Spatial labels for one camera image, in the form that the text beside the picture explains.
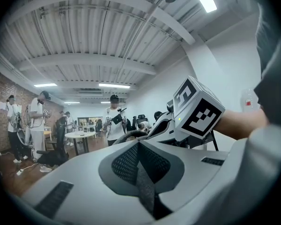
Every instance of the chair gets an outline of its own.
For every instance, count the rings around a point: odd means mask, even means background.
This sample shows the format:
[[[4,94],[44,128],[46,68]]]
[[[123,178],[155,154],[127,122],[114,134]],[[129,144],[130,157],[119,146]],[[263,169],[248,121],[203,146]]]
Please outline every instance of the chair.
[[[132,120],[132,125],[131,125],[131,130],[136,130],[136,117],[134,116],[133,117],[133,120]]]
[[[137,125],[139,125],[141,122],[147,121],[148,122],[148,118],[146,118],[146,116],[144,114],[139,115],[138,119],[136,120]]]
[[[56,141],[47,142],[53,145],[53,151],[37,151],[38,154],[42,154],[42,156],[37,161],[38,163],[48,164],[50,166],[60,166],[68,160],[69,155],[66,153],[64,147],[65,125],[62,125],[57,128],[56,137]]]

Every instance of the person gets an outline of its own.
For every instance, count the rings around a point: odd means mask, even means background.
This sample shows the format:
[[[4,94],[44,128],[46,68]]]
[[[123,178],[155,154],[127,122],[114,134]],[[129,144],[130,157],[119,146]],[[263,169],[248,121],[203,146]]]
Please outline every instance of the person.
[[[62,117],[66,117],[64,111],[61,111],[61,112],[59,112],[59,113],[60,113],[60,117],[61,117],[61,118],[62,118]]]
[[[71,117],[70,112],[66,112],[67,116],[67,133],[73,132],[73,118]],[[67,145],[73,146],[74,143],[72,143],[72,139],[68,138]]]
[[[98,119],[98,121],[96,122],[95,132],[98,133],[101,131],[101,129],[102,129],[102,120]]]
[[[154,113],[154,118],[155,118],[155,121],[157,122],[157,120],[159,119],[160,115],[162,115],[162,112],[161,111],[157,111]]]
[[[36,151],[45,151],[44,118],[46,119],[51,116],[50,113],[43,112],[43,104],[47,99],[50,99],[49,93],[47,91],[42,91],[38,97],[32,100],[30,105],[30,131],[34,145],[33,156],[35,160],[38,160],[42,156],[41,154],[36,153]],[[49,173],[51,171],[52,169],[45,165],[41,165],[40,167],[40,172],[42,173]]]
[[[106,119],[107,116],[109,118],[114,118],[115,116],[121,114],[123,117],[125,115],[125,111],[120,112],[120,108],[118,106],[119,99],[117,95],[112,95],[110,98],[111,106],[104,111],[103,119]],[[115,124],[113,121],[107,120],[105,121],[103,127],[107,131],[106,138],[108,142],[108,146],[112,146],[114,142],[124,135],[123,125],[126,125],[126,121],[122,120],[118,124]]]
[[[143,121],[143,122],[139,123],[137,126],[140,131],[145,131],[145,132],[147,132],[148,129],[151,128],[150,123],[147,121]]]
[[[10,95],[8,98],[9,107],[7,113],[7,120],[8,120],[8,139],[10,142],[11,149],[14,153],[14,163],[21,163],[20,156],[23,157],[24,160],[28,159],[26,155],[24,155],[23,148],[21,146],[20,140],[17,135],[17,130],[14,128],[13,123],[16,119],[17,114],[20,112],[19,107],[15,104],[15,97]]]

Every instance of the shoe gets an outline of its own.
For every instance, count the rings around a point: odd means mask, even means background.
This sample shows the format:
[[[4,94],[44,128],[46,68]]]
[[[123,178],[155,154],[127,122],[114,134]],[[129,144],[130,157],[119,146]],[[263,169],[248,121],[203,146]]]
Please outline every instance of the shoe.
[[[17,159],[14,160],[14,163],[21,163],[21,162],[22,162],[21,160],[17,160]]]
[[[51,171],[52,171],[51,168],[45,167],[45,166],[41,166],[41,169],[40,169],[40,172],[41,172],[41,173],[49,173],[49,172],[51,172]]]

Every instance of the ceiling beam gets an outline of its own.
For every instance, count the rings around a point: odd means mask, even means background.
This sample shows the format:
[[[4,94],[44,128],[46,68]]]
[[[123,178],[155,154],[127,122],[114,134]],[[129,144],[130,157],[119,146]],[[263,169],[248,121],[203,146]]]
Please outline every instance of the ceiling beam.
[[[54,83],[59,87],[59,88],[103,88],[99,87],[100,82],[78,82],[78,81],[54,81]],[[115,83],[115,82],[102,82],[102,83],[107,83],[107,84],[117,84],[117,85],[126,85],[123,83]],[[123,89],[123,88],[111,88],[114,91],[115,90],[121,90],[121,91],[129,91],[129,90],[137,90],[137,87],[135,85],[130,85],[129,89]]]
[[[33,0],[31,2],[28,2],[18,10],[16,10],[8,19],[7,24],[10,25],[16,20],[18,20],[20,17],[23,17],[24,15],[37,10],[41,7],[48,6],[50,4],[58,3],[61,1],[66,0]],[[106,0],[106,1],[112,1],[117,2],[120,4],[124,4],[133,8],[136,8],[138,10],[141,10],[145,13],[149,13],[153,4],[146,1],[146,0]],[[188,44],[193,44],[195,42],[194,38],[189,34],[189,32],[171,15],[160,9],[157,8],[154,17],[158,19],[159,21],[163,22],[167,26],[169,26],[171,29],[173,29],[177,34],[179,34]]]
[[[100,55],[100,54],[63,53],[63,54],[54,54],[54,55],[32,58],[30,59],[30,61],[36,67],[80,64],[80,65],[103,66],[109,68],[121,68],[124,59],[113,57],[113,56]],[[27,60],[19,62],[18,64],[16,64],[16,67],[20,71],[26,71],[28,69],[32,69],[30,62],[28,62]],[[126,69],[135,72],[156,75],[156,71],[153,66],[141,62],[132,61],[132,60],[126,61]]]

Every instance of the table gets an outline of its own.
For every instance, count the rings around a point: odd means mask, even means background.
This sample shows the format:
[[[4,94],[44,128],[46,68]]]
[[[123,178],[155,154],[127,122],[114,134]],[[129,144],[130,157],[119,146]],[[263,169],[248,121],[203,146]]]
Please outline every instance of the table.
[[[46,136],[46,135],[50,135],[50,141],[52,141],[52,132],[51,131],[44,131],[44,136]]]
[[[96,136],[96,133],[95,133],[95,132],[83,133],[82,136],[81,136],[81,135],[75,134],[75,132],[65,134],[65,137],[67,137],[67,138],[72,138],[72,139],[73,139],[76,156],[79,155],[79,154],[78,154],[78,150],[77,150],[76,139],[77,139],[77,138],[82,138],[83,150],[84,150],[84,153],[87,153],[87,152],[89,152],[89,145],[88,145],[88,140],[87,140],[87,138],[88,138],[88,137],[91,137],[91,136]]]

